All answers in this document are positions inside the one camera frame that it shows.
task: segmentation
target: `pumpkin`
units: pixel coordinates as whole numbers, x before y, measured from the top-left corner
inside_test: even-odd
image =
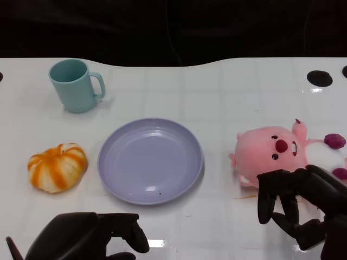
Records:
[[[86,155],[78,144],[60,144],[30,157],[29,181],[50,193],[65,191],[78,181],[86,166]]]

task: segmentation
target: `light blue mug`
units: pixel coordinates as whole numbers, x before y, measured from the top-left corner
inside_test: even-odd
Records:
[[[70,59],[58,62],[49,70],[49,78],[65,109],[83,113],[97,104],[96,99],[105,96],[104,81],[99,73],[89,72],[83,61]],[[101,94],[95,94],[91,76],[99,80]]]

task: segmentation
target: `purple plate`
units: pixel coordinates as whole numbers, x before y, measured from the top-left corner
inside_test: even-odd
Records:
[[[107,189],[126,202],[154,205],[192,187],[203,165],[199,142],[184,126],[166,119],[130,122],[113,132],[98,158]]]

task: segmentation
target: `table surface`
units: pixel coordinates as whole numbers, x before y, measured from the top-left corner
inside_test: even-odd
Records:
[[[241,188],[228,154],[236,134],[278,125],[291,129],[303,120],[310,138],[347,136],[345,97],[347,58],[236,58],[185,68],[126,68],[86,61],[100,73],[106,96],[93,110],[63,110],[48,70],[61,58],[0,59],[0,237],[11,236],[22,255],[56,215],[74,211],[130,212],[140,215],[150,252],[139,260],[279,260],[319,259],[320,248],[308,252],[271,221],[258,223],[253,188]],[[324,70],[333,78],[327,88],[311,85],[306,75]],[[96,92],[99,85],[93,79]],[[175,120],[198,138],[205,157],[203,179],[187,194],[159,206],[136,206],[110,195],[97,172],[105,139],[135,119]],[[28,182],[31,155],[64,142],[86,152],[89,167],[80,183],[67,192],[48,194]],[[300,222],[321,217],[299,203]],[[114,238],[108,254],[132,251]],[[5,243],[0,258],[11,259]]]

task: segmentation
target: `plate rim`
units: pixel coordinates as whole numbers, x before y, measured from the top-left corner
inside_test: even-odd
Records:
[[[200,165],[199,165],[199,171],[198,171],[198,174],[196,175],[196,177],[194,178],[194,180],[181,192],[179,192],[178,194],[172,196],[171,198],[169,199],[164,199],[164,200],[159,200],[159,201],[155,201],[155,202],[134,202],[134,201],[131,201],[129,199],[126,199],[122,196],[119,196],[118,194],[115,194],[108,186],[107,184],[104,182],[104,180],[102,179],[101,177],[101,174],[100,174],[100,155],[101,155],[101,151],[104,149],[104,146],[106,145],[107,141],[111,138],[111,136],[113,136],[118,130],[120,130],[121,128],[123,127],[126,127],[127,125],[130,125],[130,124],[133,124],[135,122],[138,122],[138,121],[147,121],[147,120],[163,120],[163,121],[168,121],[168,122],[172,122],[174,124],[177,124],[181,127],[183,127],[185,130],[187,130],[191,136],[193,136],[193,138],[195,139],[195,141],[197,142],[198,144],[198,147],[199,147],[199,151],[200,151]],[[177,123],[173,120],[170,120],[170,119],[165,119],[165,118],[141,118],[141,119],[137,119],[137,120],[133,120],[131,122],[128,122],[120,127],[118,127],[115,131],[113,131],[107,138],[106,140],[104,141],[104,143],[102,144],[101,146],[101,149],[99,151],[99,155],[98,155],[98,161],[97,161],[97,164],[98,164],[98,175],[99,175],[99,178],[101,180],[101,183],[104,187],[106,187],[106,189],[108,190],[108,192],[110,192],[112,195],[114,195],[116,198],[119,198],[125,202],[128,202],[128,203],[131,203],[131,204],[136,204],[136,205],[158,205],[158,204],[163,204],[163,203],[167,203],[167,202],[170,202],[178,197],[180,197],[181,195],[185,194],[188,190],[191,189],[191,187],[195,184],[195,182],[198,180],[198,178],[200,177],[201,175],[201,171],[202,171],[202,167],[203,167],[203,164],[204,164],[204,156],[203,156],[203,152],[202,152],[202,147],[199,143],[199,140],[196,138],[196,136],[193,134],[193,132],[191,130],[189,130],[188,128],[186,128],[185,126],[183,126],[182,124],[180,123]]]

